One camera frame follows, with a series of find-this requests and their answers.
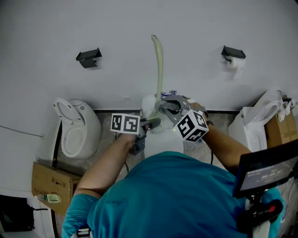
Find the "toilet lid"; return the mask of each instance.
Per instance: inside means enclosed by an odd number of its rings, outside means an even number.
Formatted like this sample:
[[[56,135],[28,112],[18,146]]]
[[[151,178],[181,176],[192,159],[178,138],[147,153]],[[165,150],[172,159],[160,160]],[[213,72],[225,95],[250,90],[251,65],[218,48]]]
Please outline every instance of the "toilet lid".
[[[165,151],[183,153],[183,140],[178,139],[175,132],[171,129],[166,129],[162,133],[148,131],[145,139],[145,158]]]
[[[54,101],[54,109],[58,116],[65,122],[70,124],[84,125],[85,122],[79,112],[64,99],[56,98]]]
[[[281,90],[276,88],[268,90],[245,116],[244,125],[247,126],[251,122],[265,125],[278,112],[282,103]]]

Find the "person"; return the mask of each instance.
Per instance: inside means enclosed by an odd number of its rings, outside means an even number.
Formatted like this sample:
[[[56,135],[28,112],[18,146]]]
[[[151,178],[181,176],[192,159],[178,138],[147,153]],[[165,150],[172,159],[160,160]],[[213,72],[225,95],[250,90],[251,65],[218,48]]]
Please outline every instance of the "person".
[[[177,152],[137,164],[115,183],[135,140],[123,134],[84,174],[68,208],[62,238],[89,227],[94,238],[244,238],[236,219],[246,198],[232,196],[242,144],[209,125],[203,140],[226,170]],[[274,188],[263,202],[281,199]],[[282,214],[270,225],[276,237]]]

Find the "teal shirt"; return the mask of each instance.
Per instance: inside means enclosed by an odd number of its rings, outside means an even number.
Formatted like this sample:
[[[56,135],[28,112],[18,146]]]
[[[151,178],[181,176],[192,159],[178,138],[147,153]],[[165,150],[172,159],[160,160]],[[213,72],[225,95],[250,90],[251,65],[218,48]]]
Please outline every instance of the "teal shirt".
[[[245,198],[232,196],[235,176],[177,152],[145,159],[101,199],[76,195],[68,208],[62,238],[89,226],[94,238],[246,238],[236,218]],[[281,199],[270,189],[263,202]],[[282,214],[270,226],[276,237]]]

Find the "black toilet paper holder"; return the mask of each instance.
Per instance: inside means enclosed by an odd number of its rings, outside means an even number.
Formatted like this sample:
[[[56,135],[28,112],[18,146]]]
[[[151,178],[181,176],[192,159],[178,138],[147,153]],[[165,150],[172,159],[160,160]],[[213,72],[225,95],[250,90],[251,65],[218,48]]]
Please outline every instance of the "black toilet paper holder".
[[[99,48],[96,50],[91,50],[87,52],[80,52],[78,56],[76,57],[76,61],[79,61],[80,64],[85,68],[92,68],[97,67],[97,61],[93,60],[93,58],[102,57],[101,52],[99,51]]]
[[[222,56],[224,57],[224,59],[226,61],[228,61],[230,63],[232,62],[232,60],[228,59],[227,56],[240,58],[240,59],[246,58],[246,55],[244,54],[244,52],[242,50],[237,50],[237,49],[226,47],[226,46],[223,47]]]

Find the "toilet paper roll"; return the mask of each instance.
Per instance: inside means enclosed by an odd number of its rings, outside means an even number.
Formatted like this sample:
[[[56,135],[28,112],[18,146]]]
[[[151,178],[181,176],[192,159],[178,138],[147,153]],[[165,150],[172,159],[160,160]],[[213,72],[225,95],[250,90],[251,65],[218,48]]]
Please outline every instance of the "toilet paper roll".
[[[245,59],[239,59],[239,58],[235,58],[235,57],[231,57],[231,56],[229,56],[227,58],[232,60],[232,62],[228,62],[228,68],[236,70],[234,80],[239,79],[241,77],[243,69],[245,67]]]

